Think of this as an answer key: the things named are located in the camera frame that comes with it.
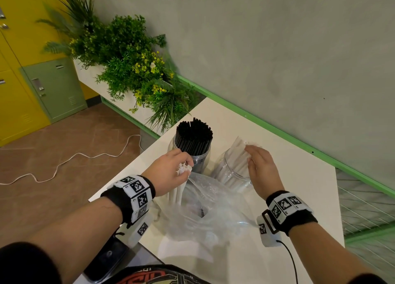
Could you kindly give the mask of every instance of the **phone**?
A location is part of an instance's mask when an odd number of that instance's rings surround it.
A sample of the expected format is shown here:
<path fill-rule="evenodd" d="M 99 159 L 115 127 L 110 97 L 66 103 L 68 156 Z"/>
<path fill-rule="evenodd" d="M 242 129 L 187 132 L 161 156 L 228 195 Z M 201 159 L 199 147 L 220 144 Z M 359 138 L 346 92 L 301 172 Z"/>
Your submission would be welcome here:
<path fill-rule="evenodd" d="M 129 247 L 115 236 L 106 242 L 100 252 L 84 270 L 84 276 L 92 283 L 104 280 L 121 262 Z"/>

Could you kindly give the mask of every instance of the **locker vent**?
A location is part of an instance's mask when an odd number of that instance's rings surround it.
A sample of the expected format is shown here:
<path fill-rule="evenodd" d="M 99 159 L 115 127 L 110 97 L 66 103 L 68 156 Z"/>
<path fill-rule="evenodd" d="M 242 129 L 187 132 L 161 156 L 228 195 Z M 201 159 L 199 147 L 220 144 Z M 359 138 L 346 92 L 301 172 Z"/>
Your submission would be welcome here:
<path fill-rule="evenodd" d="M 33 122 L 32 117 L 29 115 L 22 115 L 21 118 L 22 118 L 22 121 L 25 122 L 26 124 Z"/>
<path fill-rule="evenodd" d="M 76 98 L 74 96 L 70 96 L 69 97 L 69 102 L 70 102 L 71 105 L 76 105 L 77 104 Z"/>

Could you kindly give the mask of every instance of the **hand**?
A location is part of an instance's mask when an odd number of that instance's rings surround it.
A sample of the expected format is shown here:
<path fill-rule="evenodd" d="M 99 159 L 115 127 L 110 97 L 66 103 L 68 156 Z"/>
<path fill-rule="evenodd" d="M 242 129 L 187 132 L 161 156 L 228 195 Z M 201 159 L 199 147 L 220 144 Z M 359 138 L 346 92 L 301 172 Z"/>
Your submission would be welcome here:
<path fill-rule="evenodd" d="M 266 201 L 272 193 L 284 190 L 279 171 L 270 153 L 257 146 L 247 145 L 245 151 L 251 154 L 248 161 L 250 179 L 256 193 Z"/>
<path fill-rule="evenodd" d="M 147 177 L 155 187 L 155 196 L 163 196 L 172 189 L 188 180 L 189 171 L 177 176 L 178 165 L 187 162 L 194 166 L 192 157 L 180 149 L 173 149 L 165 155 L 160 156 L 146 169 L 142 176 Z"/>

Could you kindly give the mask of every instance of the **gray wall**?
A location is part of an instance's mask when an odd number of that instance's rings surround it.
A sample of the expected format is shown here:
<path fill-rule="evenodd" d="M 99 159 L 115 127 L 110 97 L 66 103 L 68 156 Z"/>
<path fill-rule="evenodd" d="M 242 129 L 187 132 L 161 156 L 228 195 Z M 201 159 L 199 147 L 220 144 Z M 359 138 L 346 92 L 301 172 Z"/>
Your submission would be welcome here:
<path fill-rule="evenodd" d="M 395 0 L 95 2 L 165 33 L 182 76 L 395 188 Z"/>

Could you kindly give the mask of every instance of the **black sleeve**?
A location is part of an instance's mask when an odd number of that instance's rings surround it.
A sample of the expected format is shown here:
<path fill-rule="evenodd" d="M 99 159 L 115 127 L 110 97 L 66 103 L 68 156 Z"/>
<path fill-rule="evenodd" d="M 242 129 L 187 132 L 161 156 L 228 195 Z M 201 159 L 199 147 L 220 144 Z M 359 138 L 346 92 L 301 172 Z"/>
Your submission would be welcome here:
<path fill-rule="evenodd" d="M 363 274 L 359 275 L 355 279 L 351 280 L 348 284 L 387 284 L 383 279 L 381 279 L 379 276 L 376 276 L 374 274 Z"/>
<path fill-rule="evenodd" d="M 0 248 L 0 283 L 62 284 L 49 256 L 28 242 L 15 242 Z"/>

